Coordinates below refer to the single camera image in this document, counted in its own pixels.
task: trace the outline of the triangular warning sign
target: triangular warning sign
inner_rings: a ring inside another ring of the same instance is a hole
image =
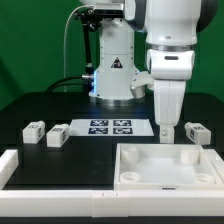
[[[111,68],[123,68],[120,59],[117,57]]]

